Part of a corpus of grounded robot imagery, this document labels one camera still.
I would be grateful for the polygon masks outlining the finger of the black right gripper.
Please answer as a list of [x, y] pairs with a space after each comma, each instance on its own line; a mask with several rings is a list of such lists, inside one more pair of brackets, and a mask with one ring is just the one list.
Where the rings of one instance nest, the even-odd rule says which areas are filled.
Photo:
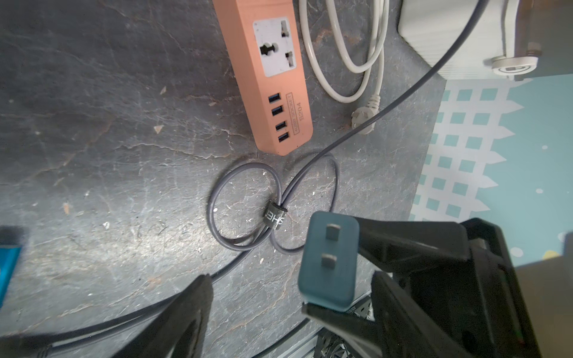
[[315, 304], [303, 304], [301, 313], [341, 337], [358, 357], [389, 357], [375, 321]]

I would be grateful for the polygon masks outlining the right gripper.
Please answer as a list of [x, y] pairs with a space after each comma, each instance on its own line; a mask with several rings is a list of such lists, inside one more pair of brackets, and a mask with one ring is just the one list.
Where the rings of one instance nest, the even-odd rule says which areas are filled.
[[483, 219], [461, 225], [357, 221], [359, 253], [386, 272], [418, 271], [408, 279], [412, 299], [464, 351], [540, 357], [500, 227]]

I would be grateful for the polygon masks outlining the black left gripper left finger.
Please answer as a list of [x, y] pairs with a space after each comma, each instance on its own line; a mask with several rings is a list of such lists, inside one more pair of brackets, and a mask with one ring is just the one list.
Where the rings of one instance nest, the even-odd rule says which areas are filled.
[[212, 302], [212, 277], [200, 275], [114, 356], [200, 357]]

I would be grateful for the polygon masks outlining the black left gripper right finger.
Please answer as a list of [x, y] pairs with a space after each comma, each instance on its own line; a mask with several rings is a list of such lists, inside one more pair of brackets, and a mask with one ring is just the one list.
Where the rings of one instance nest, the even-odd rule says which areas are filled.
[[372, 302], [383, 357], [470, 357], [386, 273], [372, 277]]

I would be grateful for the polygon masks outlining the blue mp3 player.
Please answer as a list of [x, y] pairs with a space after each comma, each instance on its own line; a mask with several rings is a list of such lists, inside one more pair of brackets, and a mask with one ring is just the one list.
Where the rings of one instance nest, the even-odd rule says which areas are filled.
[[0, 305], [3, 306], [4, 298], [7, 294], [7, 289], [12, 279], [16, 264], [19, 259], [21, 245], [8, 245], [2, 244], [0, 249], [0, 264], [1, 264], [1, 284], [0, 284]]

